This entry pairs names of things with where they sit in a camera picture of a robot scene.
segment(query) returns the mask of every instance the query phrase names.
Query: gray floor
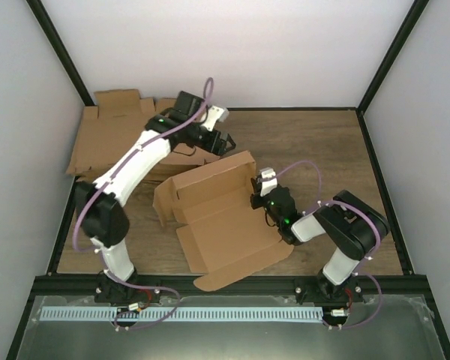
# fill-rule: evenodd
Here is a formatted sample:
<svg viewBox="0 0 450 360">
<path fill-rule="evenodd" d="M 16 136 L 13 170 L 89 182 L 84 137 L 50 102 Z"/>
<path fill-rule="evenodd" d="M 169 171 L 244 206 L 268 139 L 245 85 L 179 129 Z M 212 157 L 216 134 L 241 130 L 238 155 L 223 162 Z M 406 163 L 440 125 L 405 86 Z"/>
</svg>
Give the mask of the gray floor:
<svg viewBox="0 0 450 360">
<path fill-rule="evenodd" d="M 38 299 L 39 307 L 50 305 Z M 277 298 L 234 298 L 229 306 L 287 306 Z M 211 297 L 185 306 L 223 305 Z M 373 312 L 354 304 L 349 321 Z M 69 305 L 83 305 L 74 299 Z M 420 298 L 387 295 L 379 316 L 351 330 L 329 331 L 323 325 L 292 323 L 164 323 L 153 329 L 114 331 L 108 322 L 30 322 L 18 359 L 444 359 L 437 334 Z"/>
</svg>

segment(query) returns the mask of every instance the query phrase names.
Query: wood grain surface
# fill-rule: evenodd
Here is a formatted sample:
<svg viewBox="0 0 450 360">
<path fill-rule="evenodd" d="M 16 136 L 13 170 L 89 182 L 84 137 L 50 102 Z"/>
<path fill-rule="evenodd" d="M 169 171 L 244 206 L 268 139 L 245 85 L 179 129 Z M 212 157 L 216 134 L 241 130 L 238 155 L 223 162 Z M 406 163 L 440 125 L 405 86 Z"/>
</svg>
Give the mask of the wood grain surface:
<svg viewBox="0 0 450 360">
<path fill-rule="evenodd" d="M 233 152 L 249 150 L 257 169 L 281 170 L 299 161 L 314 161 L 322 172 L 323 200 L 347 189 L 384 214 L 377 183 L 353 111 L 234 111 L 218 126 L 228 131 L 237 143 Z M 280 178 L 280 184 L 292 191 L 298 209 L 306 209 L 317 195 L 317 173 L 301 165 Z M 154 185 L 140 184 L 125 207 L 130 218 L 127 248 L 140 274 L 190 274 L 175 230 L 170 223 L 163 229 L 152 208 Z M 101 262 L 93 253 L 76 253 L 71 246 L 73 220 L 64 246 L 59 273 L 96 273 Z M 82 247 L 90 244 L 81 233 Z M 315 275 L 335 250 L 327 235 L 296 247 L 292 255 L 257 275 Z M 373 261 L 364 270 L 374 275 L 401 275 L 392 237 L 382 242 Z"/>
</svg>

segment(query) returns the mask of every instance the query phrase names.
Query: white metal strip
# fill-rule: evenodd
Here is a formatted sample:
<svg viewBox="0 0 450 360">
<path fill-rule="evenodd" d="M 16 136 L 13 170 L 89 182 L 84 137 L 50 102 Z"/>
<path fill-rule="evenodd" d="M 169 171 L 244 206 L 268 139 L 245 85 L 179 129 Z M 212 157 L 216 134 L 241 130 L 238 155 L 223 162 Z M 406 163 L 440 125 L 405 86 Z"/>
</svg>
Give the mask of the white metal strip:
<svg viewBox="0 0 450 360">
<path fill-rule="evenodd" d="M 40 321 L 113 321 L 117 307 L 44 306 Z M 171 307 L 149 307 L 139 313 L 127 313 L 120 321 L 155 321 Z M 167 322 L 281 322 L 321 323 L 321 307 L 179 307 Z"/>
</svg>

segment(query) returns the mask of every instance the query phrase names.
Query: cardboard box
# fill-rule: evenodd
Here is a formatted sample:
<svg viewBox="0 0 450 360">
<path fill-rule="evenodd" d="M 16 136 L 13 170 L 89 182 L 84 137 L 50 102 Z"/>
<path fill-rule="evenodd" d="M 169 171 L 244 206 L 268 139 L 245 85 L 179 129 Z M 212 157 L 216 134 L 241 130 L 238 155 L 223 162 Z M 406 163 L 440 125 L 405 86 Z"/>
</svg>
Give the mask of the cardboard box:
<svg viewBox="0 0 450 360">
<path fill-rule="evenodd" d="M 226 157 L 175 175 L 158 185 L 154 208 L 162 226 L 175 218 L 193 273 L 204 291 L 218 290 L 286 259 L 293 246 L 265 222 L 263 208 L 250 204 L 256 164 L 250 152 Z"/>
<path fill-rule="evenodd" d="M 67 174 L 94 181 L 109 170 L 137 141 L 147 121 L 172 107 L 175 99 L 140 99 L 136 89 L 95 92 L 98 106 L 86 106 L 76 136 Z M 145 177 L 162 182 L 203 164 L 218 160 L 217 155 L 179 144 Z"/>
</svg>

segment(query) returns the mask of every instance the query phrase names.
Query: robotic arm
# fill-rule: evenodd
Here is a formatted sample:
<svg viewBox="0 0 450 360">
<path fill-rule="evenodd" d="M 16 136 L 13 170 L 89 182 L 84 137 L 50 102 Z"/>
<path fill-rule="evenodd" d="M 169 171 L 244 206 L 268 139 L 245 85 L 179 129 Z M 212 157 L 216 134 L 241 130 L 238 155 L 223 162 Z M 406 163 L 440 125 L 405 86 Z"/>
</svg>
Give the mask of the robotic arm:
<svg viewBox="0 0 450 360">
<path fill-rule="evenodd" d="M 281 187 L 271 168 L 260 170 L 252 178 L 250 201 L 253 209 L 263 207 L 287 244 L 301 245 L 315 236 L 327 233 L 337 245 L 331 259 L 320 270 L 318 286 L 326 299 L 333 299 L 350 279 L 357 265 L 375 246 L 374 231 L 364 219 L 339 205 L 321 206 L 312 214 L 303 215 L 296 209 L 288 187 Z M 347 190 L 333 200 L 363 212 L 378 230 L 380 239 L 390 232 L 387 220 Z"/>
<path fill-rule="evenodd" d="M 94 246 L 102 252 L 107 268 L 123 281 L 135 272 L 125 244 L 130 222 L 123 209 L 135 187 L 179 143 L 198 146 L 220 156 L 236 147 L 228 133 L 214 130 L 215 124 L 228 116 L 228 110 L 219 106 L 210 106 L 200 122 L 192 122 L 143 147 L 147 140 L 186 122 L 198 111 L 202 102 L 202 98 L 181 91 L 174 107 L 166 111 L 168 117 L 159 114 L 151 118 L 136 143 L 112 169 L 93 184 L 82 181 L 77 185 L 77 214 L 82 212 L 98 189 L 106 185 L 86 212 L 81 226 Z"/>
</svg>

